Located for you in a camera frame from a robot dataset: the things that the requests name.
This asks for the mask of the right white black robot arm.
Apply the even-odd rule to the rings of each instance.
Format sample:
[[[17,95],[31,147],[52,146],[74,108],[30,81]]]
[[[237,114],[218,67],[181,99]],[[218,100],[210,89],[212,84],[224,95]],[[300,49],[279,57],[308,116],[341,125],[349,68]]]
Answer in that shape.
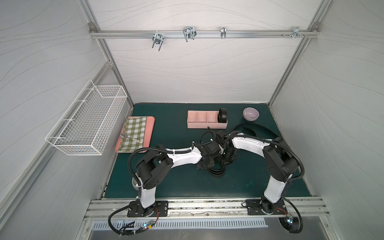
[[[218,162],[229,165],[237,159],[237,150],[245,150],[263,157],[266,160],[270,179],[259,206],[266,215],[272,215],[282,200],[286,185],[303,177],[304,165],[296,154],[288,147],[283,138],[274,140],[248,136],[239,131],[225,134],[216,133],[215,140],[222,148]]]

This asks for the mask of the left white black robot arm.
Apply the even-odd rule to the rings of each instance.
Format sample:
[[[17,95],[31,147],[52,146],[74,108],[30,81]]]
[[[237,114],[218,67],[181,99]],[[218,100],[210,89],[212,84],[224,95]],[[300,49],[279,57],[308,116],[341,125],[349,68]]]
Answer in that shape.
[[[216,142],[192,143],[184,149],[167,149],[163,145],[140,148],[131,153],[128,169],[138,188],[137,200],[129,207],[129,217],[149,217],[156,208],[156,188],[172,168],[183,165],[197,165],[210,169],[215,159],[223,152]]]

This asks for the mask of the pink compartment storage box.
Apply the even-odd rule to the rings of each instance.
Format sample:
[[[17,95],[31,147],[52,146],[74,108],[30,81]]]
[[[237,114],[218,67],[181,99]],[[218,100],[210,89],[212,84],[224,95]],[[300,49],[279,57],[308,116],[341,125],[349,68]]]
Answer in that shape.
[[[218,122],[219,111],[188,111],[188,129],[219,129],[224,130],[228,126],[226,123]]]

